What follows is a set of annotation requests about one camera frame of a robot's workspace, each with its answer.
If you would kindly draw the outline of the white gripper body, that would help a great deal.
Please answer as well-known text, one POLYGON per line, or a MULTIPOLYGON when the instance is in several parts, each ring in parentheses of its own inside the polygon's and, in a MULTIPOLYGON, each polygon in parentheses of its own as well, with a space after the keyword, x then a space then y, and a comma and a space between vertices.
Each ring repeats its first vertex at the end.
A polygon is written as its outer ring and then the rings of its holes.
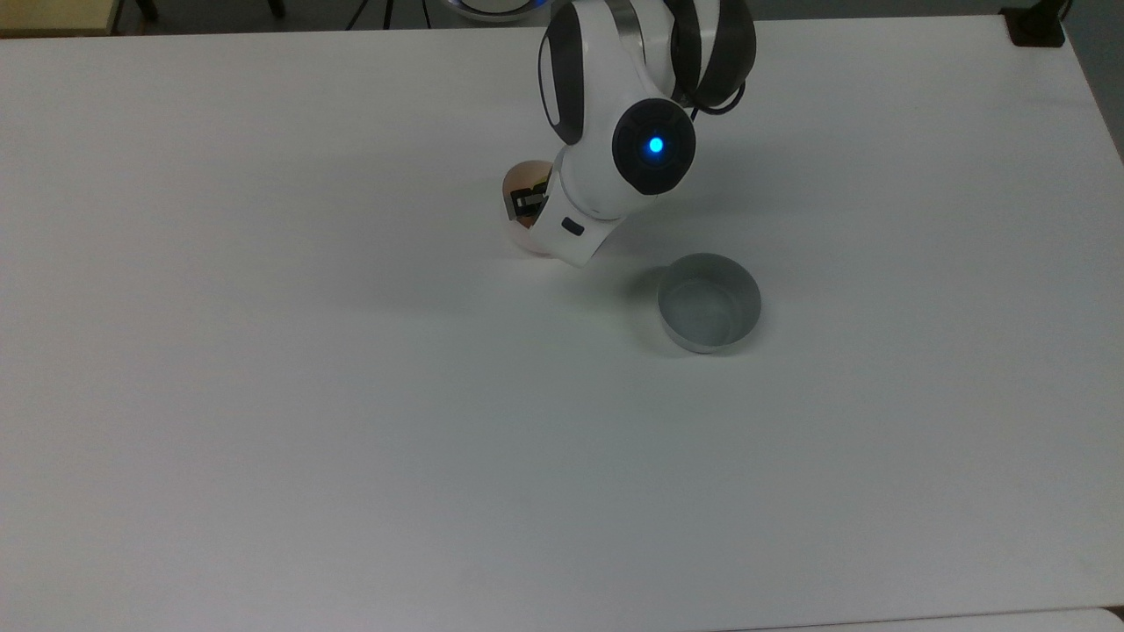
POLYGON ((547 255, 583 267, 623 223, 635 195, 623 183, 549 180, 531 240, 547 255))

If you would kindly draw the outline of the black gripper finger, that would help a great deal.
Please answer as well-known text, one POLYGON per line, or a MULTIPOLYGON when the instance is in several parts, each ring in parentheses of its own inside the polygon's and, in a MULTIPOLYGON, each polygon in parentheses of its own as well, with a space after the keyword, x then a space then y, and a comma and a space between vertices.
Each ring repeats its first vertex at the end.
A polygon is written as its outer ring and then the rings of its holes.
POLYGON ((537 183, 522 189, 514 189, 511 191, 511 220, 537 220, 542 211, 542 205, 545 204, 547 198, 547 183, 537 183))

